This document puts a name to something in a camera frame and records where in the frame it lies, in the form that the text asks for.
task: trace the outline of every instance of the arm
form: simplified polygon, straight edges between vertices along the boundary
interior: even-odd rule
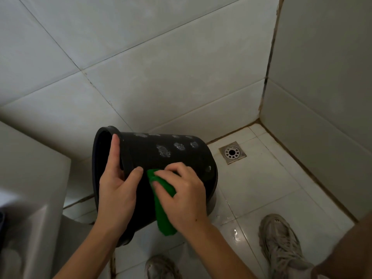
[[[210,276],[213,279],[256,278],[210,223],[205,188],[193,169],[175,163],[155,174],[175,188],[177,193],[172,198],[159,183],[153,184],[169,221],[193,247]]]
[[[100,179],[97,220],[87,238],[54,279],[97,278],[127,228],[136,204],[136,189],[143,169],[137,167],[124,181],[120,170],[119,137],[111,140],[109,158]]]

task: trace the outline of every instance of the drain cover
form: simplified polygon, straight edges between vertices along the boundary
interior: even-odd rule
[[[225,156],[228,159],[237,159],[238,157],[240,157],[240,150],[235,146],[228,146],[225,149]]]
[[[219,150],[227,164],[231,164],[232,162],[240,160],[247,156],[236,141],[226,146],[220,147]]]

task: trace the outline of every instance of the person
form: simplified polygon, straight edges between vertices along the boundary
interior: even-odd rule
[[[97,220],[55,279],[97,278],[114,252],[133,215],[136,189],[143,174],[143,169],[137,167],[124,180],[119,159],[119,138],[113,135],[105,172],[100,179]],[[208,220],[205,188],[193,169],[174,163],[157,171],[156,175],[174,186],[176,194],[171,197],[159,183],[153,184],[169,221],[198,254],[210,276],[213,279],[256,278]],[[270,276],[274,279],[372,278],[372,214],[356,224],[318,266],[304,258],[296,234],[280,215],[264,217],[258,233],[262,252],[270,265]],[[180,279],[182,275],[169,258],[154,256],[146,263],[145,277]]]

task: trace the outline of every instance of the shoe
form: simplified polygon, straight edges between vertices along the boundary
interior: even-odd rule
[[[269,214],[261,220],[258,231],[263,255],[270,265],[272,279],[288,278],[288,267],[305,270],[314,267],[303,256],[296,234],[278,214]]]
[[[166,256],[161,254],[153,256],[146,262],[146,279],[182,279],[182,276],[174,264]]]

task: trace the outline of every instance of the green sponge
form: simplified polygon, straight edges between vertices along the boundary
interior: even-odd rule
[[[173,227],[173,225],[169,222],[167,215],[165,214],[165,211],[163,210],[163,207],[160,204],[160,201],[158,199],[158,196],[155,193],[154,187],[152,186],[152,183],[154,181],[157,181],[160,183],[161,186],[168,192],[168,194],[173,197],[176,194],[176,190],[174,187],[166,182],[163,178],[160,178],[154,174],[155,171],[158,171],[159,169],[149,169],[147,170],[147,177],[150,182],[152,192],[154,193],[154,199],[155,199],[155,215],[156,220],[158,222],[158,228],[161,233],[163,233],[165,236],[170,236],[176,234],[177,230]]]

